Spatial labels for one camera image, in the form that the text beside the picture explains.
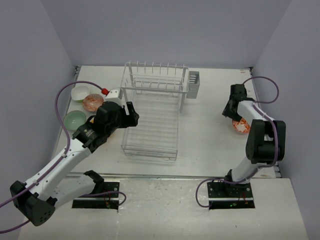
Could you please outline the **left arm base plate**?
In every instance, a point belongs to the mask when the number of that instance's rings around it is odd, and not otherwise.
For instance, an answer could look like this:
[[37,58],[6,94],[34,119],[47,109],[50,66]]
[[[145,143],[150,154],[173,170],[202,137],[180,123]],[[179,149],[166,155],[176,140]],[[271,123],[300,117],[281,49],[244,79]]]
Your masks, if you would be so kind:
[[94,191],[91,195],[107,193],[94,197],[79,197],[72,201],[73,209],[102,209],[102,210],[118,210],[119,209],[119,181],[105,181],[102,189]]

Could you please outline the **orange white upturned bowl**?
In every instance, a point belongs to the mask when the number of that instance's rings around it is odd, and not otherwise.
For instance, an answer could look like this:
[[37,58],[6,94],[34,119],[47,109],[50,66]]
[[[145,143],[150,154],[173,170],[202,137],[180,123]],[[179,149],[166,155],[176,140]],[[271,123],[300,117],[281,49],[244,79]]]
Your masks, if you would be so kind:
[[232,120],[232,126],[240,134],[248,134],[251,129],[251,126],[244,118],[240,121]]

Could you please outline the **mint green bowl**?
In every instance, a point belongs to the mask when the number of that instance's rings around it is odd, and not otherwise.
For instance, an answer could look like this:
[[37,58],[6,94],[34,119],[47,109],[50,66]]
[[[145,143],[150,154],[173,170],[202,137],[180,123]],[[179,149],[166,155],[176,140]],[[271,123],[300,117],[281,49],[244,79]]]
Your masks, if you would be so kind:
[[74,110],[65,115],[63,124],[68,131],[76,131],[86,120],[86,115],[82,111]]

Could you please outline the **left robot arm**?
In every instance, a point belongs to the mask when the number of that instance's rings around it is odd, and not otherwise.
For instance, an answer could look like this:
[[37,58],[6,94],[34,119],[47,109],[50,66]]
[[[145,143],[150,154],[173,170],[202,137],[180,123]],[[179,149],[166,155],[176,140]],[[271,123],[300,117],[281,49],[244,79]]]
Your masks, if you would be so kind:
[[34,226],[44,224],[55,210],[78,197],[109,195],[104,190],[103,178],[93,170],[65,186],[59,183],[81,161],[89,157],[117,129],[138,125],[139,114],[128,101],[120,106],[105,101],[68,139],[67,145],[40,172],[25,182],[16,181],[10,186],[14,206]]

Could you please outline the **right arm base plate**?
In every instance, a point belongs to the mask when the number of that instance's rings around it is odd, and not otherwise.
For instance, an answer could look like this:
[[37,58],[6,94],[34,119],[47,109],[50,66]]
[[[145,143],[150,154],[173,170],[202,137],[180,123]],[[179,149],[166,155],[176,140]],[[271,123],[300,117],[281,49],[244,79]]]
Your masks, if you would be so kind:
[[254,209],[254,197],[250,183],[227,184],[211,181],[207,183],[210,210]]

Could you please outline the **blue zigzag patterned bowl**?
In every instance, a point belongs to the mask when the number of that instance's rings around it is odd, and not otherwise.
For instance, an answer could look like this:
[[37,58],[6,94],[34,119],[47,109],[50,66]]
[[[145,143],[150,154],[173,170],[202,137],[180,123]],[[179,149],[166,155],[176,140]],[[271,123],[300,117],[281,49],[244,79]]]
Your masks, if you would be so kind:
[[103,104],[104,98],[100,94],[89,94],[82,101],[82,107],[87,112],[96,112]]

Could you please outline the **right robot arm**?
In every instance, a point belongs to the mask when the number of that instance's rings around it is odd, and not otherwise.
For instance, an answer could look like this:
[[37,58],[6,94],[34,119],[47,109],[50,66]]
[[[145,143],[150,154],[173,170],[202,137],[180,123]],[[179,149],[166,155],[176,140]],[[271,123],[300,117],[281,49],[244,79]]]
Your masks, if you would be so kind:
[[233,197],[241,191],[241,185],[248,184],[261,169],[270,168],[285,155],[286,123],[275,120],[263,112],[258,103],[247,96],[244,84],[230,87],[229,100],[222,115],[240,122],[246,120],[250,126],[245,158],[227,173],[223,179],[223,191]]

